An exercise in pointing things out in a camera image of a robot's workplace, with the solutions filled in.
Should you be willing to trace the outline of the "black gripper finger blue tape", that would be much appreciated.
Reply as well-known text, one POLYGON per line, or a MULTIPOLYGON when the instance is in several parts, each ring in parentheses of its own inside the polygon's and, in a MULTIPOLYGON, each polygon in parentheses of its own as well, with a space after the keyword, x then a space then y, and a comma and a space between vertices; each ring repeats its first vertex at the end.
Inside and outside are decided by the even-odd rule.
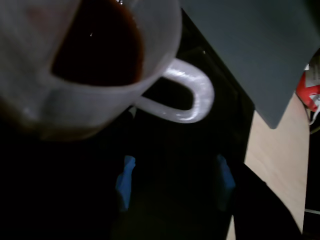
POLYGON ((231 204, 237 240, 301 240, 289 209, 246 164, 217 157, 222 199, 231 204))
POLYGON ((132 173, 135 166, 136 159, 133 156, 126 155, 124 157, 123 172, 117 177, 115 183, 120 212, 126 212, 129 209, 132 192, 132 173))

